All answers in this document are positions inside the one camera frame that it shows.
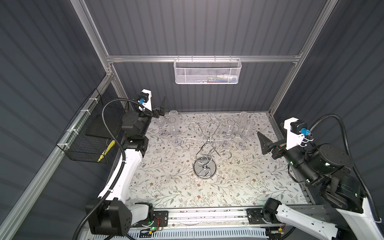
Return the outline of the glass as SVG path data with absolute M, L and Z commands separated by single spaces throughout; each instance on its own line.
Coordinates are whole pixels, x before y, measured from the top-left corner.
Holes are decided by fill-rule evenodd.
M 247 147 L 248 138 L 251 135 L 251 131 L 255 127 L 255 121 L 254 120 L 247 120 L 245 127 L 240 135 L 240 141 L 237 143 L 236 147 L 239 150 L 244 150 Z
M 225 133 L 225 140 L 222 142 L 222 147 L 226 148 L 229 145 L 230 140 L 235 136 L 234 128 L 236 121 L 232 118 L 227 120 L 227 130 Z
M 163 116 L 159 116 L 157 119 L 156 119 L 156 123 L 159 127 L 159 131 L 160 131 L 160 135 L 161 136 L 166 136 L 167 135 L 167 132 L 165 130 L 165 119 Z

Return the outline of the clear champagne flute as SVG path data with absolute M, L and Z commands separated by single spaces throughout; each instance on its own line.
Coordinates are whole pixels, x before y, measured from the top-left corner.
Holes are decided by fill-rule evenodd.
M 239 120 L 238 120 L 238 132 L 237 132 L 238 138 L 241 137 L 248 119 L 249 119 L 249 113 L 248 112 L 241 112 L 240 113 Z
M 170 110 L 169 111 L 169 116 L 172 118 L 177 118 L 178 117 L 178 111 L 177 110 Z

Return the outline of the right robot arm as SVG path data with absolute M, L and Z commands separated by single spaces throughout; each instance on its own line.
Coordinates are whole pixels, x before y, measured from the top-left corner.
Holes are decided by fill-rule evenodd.
M 272 142 L 258 133 L 262 153 L 273 159 L 284 157 L 288 166 L 300 174 L 308 187 L 319 187 L 319 194 L 337 212 L 347 226 L 327 223 L 293 210 L 273 198 L 268 198 L 261 210 L 268 224 L 287 224 L 319 240 L 382 240 L 384 232 L 374 219 L 368 194 L 359 180 L 350 173 L 353 159 L 340 148 L 323 144 L 304 152 L 301 147 L 286 148 L 283 142 Z

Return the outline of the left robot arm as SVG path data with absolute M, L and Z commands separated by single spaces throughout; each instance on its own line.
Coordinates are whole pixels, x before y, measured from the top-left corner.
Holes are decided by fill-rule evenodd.
M 121 156 L 105 188 L 95 201 L 86 206 L 87 215 L 76 229 L 76 240 L 85 223 L 89 224 L 93 235 L 105 235 L 108 239 L 116 236 L 125 237 L 136 223 L 151 224 L 154 221 L 154 207 L 150 203 L 136 203 L 126 206 L 125 195 L 134 173 L 142 162 L 148 148 L 146 132 L 152 118 L 164 116 L 164 106 L 152 108 L 152 93 L 142 90 L 130 103 L 128 111 L 122 116 L 122 130 L 126 137 L 123 141 L 115 140 Z

